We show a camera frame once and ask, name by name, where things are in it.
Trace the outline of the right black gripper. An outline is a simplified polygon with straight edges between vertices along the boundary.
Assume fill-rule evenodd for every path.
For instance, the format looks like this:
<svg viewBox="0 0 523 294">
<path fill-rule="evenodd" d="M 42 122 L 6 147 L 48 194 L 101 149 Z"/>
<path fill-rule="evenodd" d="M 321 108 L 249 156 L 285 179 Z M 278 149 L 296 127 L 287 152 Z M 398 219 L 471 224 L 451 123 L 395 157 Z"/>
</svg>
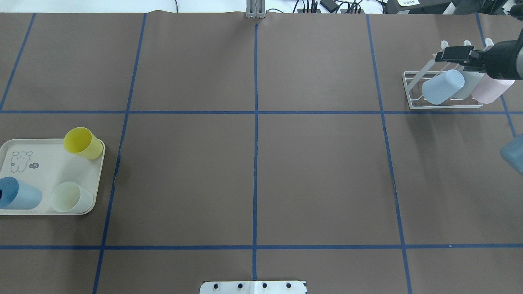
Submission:
<svg viewBox="0 0 523 294">
<path fill-rule="evenodd" d="M 435 62 L 455 63 L 462 66 L 484 66 L 485 73 L 497 80 L 523 79 L 523 35 L 515 40 L 502 41 L 489 50 L 476 50 L 474 46 L 448 46 L 435 56 Z"/>
</svg>

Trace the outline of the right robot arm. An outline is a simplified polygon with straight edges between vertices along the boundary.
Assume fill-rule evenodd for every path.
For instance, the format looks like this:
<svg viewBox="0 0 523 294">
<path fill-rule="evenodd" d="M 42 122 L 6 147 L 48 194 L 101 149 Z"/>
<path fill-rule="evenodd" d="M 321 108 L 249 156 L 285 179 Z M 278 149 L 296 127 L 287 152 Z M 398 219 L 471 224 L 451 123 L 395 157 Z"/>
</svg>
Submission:
<svg viewBox="0 0 523 294">
<path fill-rule="evenodd" d="M 484 50 L 474 50 L 472 45 L 447 47 L 435 55 L 435 61 L 456 63 L 464 66 L 465 71 L 485 73 L 496 81 L 522 80 L 522 46 L 521 32 L 516 40 L 498 42 Z M 521 175 L 522 143 L 520 134 L 501 149 L 502 158 Z"/>
</svg>

